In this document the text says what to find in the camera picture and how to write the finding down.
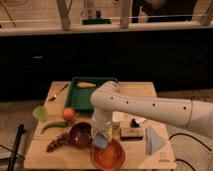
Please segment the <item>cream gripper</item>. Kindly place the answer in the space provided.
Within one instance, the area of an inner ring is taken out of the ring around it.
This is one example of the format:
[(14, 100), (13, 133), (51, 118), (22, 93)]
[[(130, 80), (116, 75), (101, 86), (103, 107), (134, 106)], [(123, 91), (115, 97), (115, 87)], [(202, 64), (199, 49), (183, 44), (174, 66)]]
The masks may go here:
[(93, 122), (91, 127), (91, 135), (94, 139), (95, 135), (97, 133), (104, 134), (108, 139), (108, 144), (112, 140), (112, 126), (111, 125), (105, 125), (104, 123), (97, 123)]

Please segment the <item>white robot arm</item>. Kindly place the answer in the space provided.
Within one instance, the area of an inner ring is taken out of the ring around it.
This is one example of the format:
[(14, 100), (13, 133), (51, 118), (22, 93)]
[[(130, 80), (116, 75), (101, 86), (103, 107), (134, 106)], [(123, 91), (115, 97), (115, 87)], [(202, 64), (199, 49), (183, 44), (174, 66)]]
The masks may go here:
[(120, 86), (107, 81), (90, 96), (93, 142), (105, 149), (111, 141), (108, 130), (114, 111), (141, 116), (146, 119), (186, 129), (213, 139), (213, 103), (157, 97), (128, 96), (120, 93)]

